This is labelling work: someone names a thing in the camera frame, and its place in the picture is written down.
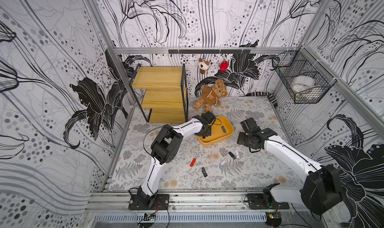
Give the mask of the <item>red usb flash drive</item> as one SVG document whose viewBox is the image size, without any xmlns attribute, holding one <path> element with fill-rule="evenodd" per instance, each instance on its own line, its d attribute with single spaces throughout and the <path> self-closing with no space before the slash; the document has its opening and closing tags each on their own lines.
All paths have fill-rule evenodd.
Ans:
<svg viewBox="0 0 384 228">
<path fill-rule="evenodd" d="M 193 160 L 192 160 L 192 162 L 191 162 L 191 164 L 190 164 L 190 167 L 194 167 L 194 165 L 195 165 L 195 163 L 196 163 L 196 158 L 193 158 Z"/>
</svg>

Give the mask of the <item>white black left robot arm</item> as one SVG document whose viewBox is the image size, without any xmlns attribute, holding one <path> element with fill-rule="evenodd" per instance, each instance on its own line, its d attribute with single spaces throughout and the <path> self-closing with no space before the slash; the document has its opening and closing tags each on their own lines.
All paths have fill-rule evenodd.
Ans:
<svg viewBox="0 0 384 228">
<path fill-rule="evenodd" d="M 151 144 L 151 165 L 143 184 L 138 188 L 137 195 L 147 207 L 152 206 L 159 190 L 168 163 L 176 157 L 184 138 L 191 135 L 208 137 L 212 134 L 212 125 L 216 117 L 210 111 L 193 118 L 181 125 L 161 127 L 158 136 Z"/>
</svg>

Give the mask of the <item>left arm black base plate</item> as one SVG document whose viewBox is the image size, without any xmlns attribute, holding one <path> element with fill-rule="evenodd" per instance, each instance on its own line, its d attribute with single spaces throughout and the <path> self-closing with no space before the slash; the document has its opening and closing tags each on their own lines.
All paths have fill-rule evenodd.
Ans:
<svg viewBox="0 0 384 228">
<path fill-rule="evenodd" d="M 166 211 L 169 207 L 169 194 L 156 194 L 154 197 L 141 198 L 132 195 L 129 202 L 130 211 Z"/>
</svg>

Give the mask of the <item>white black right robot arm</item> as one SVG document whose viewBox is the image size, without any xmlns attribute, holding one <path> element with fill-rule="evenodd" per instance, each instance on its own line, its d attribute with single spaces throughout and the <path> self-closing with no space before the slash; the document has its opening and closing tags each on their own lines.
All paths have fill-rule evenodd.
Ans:
<svg viewBox="0 0 384 228">
<path fill-rule="evenodd" d="M 241 126 L 243 131 L 239 134 L 238 144 L 248 147 L 251 153 L 262 150 L 272 153 L 304 183 L 302 188 L 271 184 L 263 189 L 263 195 L 256 198 L 256 202 L 261 202 L 268 209 L 288 204 L 304 205 L 318 216 L 342 202 L 342 186 L 336 168 L 322 165 L 303 155 L 272 129 L 261 129 L 253 118 L 242 121 Z"/>
</svg>

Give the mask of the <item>dark black usb flash drive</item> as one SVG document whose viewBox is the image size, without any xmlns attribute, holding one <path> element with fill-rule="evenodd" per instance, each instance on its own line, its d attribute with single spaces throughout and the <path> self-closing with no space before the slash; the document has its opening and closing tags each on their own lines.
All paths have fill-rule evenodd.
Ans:
<svg viewBox="0 0 384 228">
<path fill-rule="evenodd" d="M 231 156 L 231 158 L 232 158 L 233 160 L 236 160 L 236 159 L 237 159 L 237 157 L 236 157 L 232 152 L 229 152 L 229 155 Z"/>
</svg>

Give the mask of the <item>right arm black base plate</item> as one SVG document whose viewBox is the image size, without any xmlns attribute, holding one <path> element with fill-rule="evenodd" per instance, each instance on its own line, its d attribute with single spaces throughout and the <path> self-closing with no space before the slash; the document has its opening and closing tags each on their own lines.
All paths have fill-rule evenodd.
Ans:
<svg viewBox="0 0 384 228">
<path fill-rule="evenodd" d="M 277 203 L 272 197 L 266 194 L 247 194 L 244 203 L 246 203 L 251 210 L 289 210 L 288 203 Z"/>
</svg>

